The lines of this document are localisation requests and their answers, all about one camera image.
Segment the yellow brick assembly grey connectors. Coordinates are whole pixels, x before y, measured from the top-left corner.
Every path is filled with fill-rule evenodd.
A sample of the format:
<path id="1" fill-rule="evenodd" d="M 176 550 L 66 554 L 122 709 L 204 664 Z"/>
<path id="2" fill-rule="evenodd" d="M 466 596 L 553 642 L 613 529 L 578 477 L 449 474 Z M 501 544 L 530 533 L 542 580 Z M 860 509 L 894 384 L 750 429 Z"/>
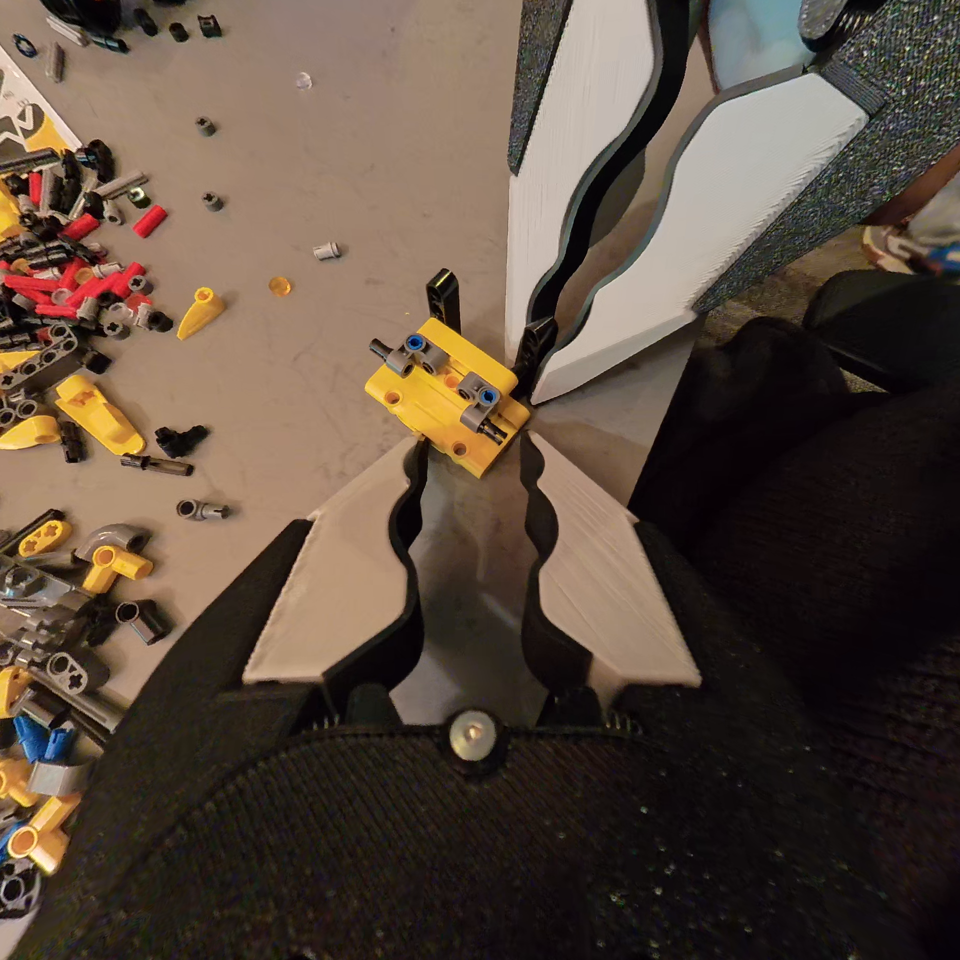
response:
<path id="1" fill-rule="evenodd" d="M 380 360 L 368 395 L 469 474 L 482 478 L 530 418 L 519 378 L 439 318 L 398 346 L 372 339 Z"/>

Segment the yellow toy vehicle model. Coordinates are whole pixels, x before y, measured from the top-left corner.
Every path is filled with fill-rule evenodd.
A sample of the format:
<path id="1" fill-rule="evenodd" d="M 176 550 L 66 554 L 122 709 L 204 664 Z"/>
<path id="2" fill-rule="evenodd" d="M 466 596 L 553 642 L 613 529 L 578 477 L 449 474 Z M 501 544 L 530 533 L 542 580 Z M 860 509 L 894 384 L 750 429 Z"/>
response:
<path id="1" fill-rule="evenodd" d="M 90 34 L 112 36 L 123 25 L 122 1 L 40 1 L 60 21 Z"/>

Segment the white red sneaker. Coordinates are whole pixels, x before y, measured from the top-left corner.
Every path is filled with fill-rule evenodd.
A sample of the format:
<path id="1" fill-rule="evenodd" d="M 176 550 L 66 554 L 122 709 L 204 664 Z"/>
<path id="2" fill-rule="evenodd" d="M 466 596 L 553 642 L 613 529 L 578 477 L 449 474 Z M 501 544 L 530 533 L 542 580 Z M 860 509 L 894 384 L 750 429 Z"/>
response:
<path id="1" fill-rule="evenodd" d="M 958 195 L 939 193 L 911 218 L 896 225 L 865 227 L 861 247 L 882 271 L 958 282 Z"/>

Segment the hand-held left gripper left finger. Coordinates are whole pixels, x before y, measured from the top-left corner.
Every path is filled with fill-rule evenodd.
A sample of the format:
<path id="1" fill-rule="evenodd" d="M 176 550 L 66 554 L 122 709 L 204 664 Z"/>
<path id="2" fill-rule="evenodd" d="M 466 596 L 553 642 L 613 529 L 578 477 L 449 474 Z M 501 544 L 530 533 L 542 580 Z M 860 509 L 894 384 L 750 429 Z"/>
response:
<path id="1" fill-rule="evenodd" d="M 328 681 L 349 655 L 398 621 L 410 575 L 389 523 L 414 490 L 422 436 L 413 435 L 308 516 L 310 530 L 242 675 L 264 682 Z"/>

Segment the pile of building brick pieces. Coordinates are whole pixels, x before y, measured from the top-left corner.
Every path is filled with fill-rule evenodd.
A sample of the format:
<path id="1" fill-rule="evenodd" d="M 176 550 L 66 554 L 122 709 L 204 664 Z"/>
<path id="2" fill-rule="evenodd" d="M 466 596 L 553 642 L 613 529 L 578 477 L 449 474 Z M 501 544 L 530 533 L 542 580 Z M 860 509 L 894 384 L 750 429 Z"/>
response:
<path id="1" fill-rule="evenodd" d="M 158 426 L 160 457 L 96 378 L 113 365 L 97 339 L 136 330 L 177 332 L 154 304 L 154 282 L 138 261 L 112 259 L 90 236 L 122 225 L 125 196 L 147 238 L 167 211 L 138 172 L 116 175 L 102 140 L 66 150 L 56 166 L 2 175 L 2 451 L 59 448 L 66 464 L 88 458 L 88 441 L 120 466 L 190 477 L 188 458 L 210 437 L 206 425 Z M 152 533 L 109 523 L 72 544 L 64 510 L 50 508 L 20 529 L 2 530 L 2 923 L 37 910 L 45 882 L 63 862 L 78 800 L 95 756 L 125 711 L 105 697 L 112 670 L 100 647 L 127 628 L 145 645 L 174 622 L 154 598 L 118 600 L 119 581 L 148 577 Z"/>

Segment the person's right hand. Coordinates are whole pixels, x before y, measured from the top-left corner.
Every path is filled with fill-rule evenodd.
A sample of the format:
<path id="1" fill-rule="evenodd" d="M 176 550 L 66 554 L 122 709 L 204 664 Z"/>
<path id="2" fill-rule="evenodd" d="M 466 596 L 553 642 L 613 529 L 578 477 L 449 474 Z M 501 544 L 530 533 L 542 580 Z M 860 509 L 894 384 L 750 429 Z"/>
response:
<path id="1" fill-rule="evenodd" d="M 932 164 L 908 187 L 866 216 L 861 224 L 892 226 L 909 221 L 954 178 L 958 170 L 959 144 L 956 144 L 949 153 Z"/>

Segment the black beam with pins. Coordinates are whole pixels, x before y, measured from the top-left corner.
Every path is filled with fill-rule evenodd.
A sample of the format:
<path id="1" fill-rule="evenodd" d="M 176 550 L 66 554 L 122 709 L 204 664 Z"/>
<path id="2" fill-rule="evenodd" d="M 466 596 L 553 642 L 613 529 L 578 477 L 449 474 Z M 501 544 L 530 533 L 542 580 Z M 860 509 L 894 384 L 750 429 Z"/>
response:
<path id="1" fill-rule="evenodd" d="M 441 268 L 427 281 L 425 290 L 430 317 L 461 334 L 460 285 L 455 273 Z"/>
<path id="2" fill-rule="evenodd" d="M 529 398 L 541 366 L 556 345 L 558 329 L 553 316 L 533 320 L 525 326 L 511 367 L 517 380 L 510 392 L 514 400 Z"/>

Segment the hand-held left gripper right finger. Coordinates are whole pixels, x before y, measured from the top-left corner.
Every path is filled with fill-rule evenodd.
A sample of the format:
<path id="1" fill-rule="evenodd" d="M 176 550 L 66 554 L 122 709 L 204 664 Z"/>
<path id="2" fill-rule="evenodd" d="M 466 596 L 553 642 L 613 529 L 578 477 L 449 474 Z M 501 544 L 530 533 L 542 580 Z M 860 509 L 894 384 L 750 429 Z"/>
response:
<path id="1" fill-rule="evenodd" d="M 702 676 L 638 533 L 638 520 L 542 435 L 524 433 L 520 480 L 534 548 L 521 649 L 552 695 L 695 690 Z"/>

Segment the yellow grey sticker sheet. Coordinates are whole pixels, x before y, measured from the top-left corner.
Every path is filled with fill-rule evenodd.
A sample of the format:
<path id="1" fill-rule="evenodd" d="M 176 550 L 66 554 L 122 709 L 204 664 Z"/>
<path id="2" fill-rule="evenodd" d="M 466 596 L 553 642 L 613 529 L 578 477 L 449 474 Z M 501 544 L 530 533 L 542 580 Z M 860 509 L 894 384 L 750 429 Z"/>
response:
<path id="1" fill-rule="evenodd" d="M 1 49 L 1 175 L 23 175 L 57 166 L 82 141 Z"/>

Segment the black chair seat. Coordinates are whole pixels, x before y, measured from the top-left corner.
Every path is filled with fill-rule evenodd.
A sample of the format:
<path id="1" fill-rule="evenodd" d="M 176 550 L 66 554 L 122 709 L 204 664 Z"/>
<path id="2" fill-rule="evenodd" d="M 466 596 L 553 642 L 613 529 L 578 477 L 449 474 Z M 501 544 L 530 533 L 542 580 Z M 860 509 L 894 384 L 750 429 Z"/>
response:
<path id="1" fill-rule="evenodd" d="M 933 275 L 845 270 L 822 284 L 802 327 L 845 372 L 891 394 L 959 378 L 959 286 Z"/>

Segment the person's dark clothing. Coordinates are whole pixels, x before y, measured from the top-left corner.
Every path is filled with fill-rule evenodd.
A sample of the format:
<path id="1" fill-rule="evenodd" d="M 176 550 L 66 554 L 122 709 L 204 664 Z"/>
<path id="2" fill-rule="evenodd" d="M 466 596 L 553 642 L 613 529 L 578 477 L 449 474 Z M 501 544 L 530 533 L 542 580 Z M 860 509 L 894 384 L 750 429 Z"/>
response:
<path id="1" fill-rule="evenodd" d="M 928 958 L 958 958 L 958 378 L 852 390 L 757 317 L 695 350 L 629 508 L 796 686 Z"/>

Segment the yellow cone tooth piece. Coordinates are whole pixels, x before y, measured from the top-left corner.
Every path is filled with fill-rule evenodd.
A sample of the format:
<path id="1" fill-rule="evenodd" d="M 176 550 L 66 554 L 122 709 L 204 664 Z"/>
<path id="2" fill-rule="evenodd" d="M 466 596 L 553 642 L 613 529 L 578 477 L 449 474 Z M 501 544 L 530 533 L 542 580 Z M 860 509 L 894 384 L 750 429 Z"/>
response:
<path id="1" fill-rule="evenodd" d="M 226 309 L 222 297 L 210 287 L 199 287 L 194 294 L 194 301 L 184 313 L 178 328 L 176 338 L 183 342 L 194 336 Z"/>

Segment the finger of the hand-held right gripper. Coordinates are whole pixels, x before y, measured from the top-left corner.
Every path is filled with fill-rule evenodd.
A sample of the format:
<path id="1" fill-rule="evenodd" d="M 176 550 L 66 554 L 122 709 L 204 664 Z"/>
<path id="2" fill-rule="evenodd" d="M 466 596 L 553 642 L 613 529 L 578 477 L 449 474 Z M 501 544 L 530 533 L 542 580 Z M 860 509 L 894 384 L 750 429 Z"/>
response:
<path id="1" fill-rule="evenodd" d="M 690 2 L 524 1 L 507 162 L 505 350 L 552 323 L 604 196 L 678 98 Z"/>
<path id="2" fill-rule="evenodd" d="M 561 397 L 691 324 L 696 303 L 867 125 L 869 112 L 802 67 L 739 84 L 697 117 L 641 246 L 583 306 L 534 379 Z"/>

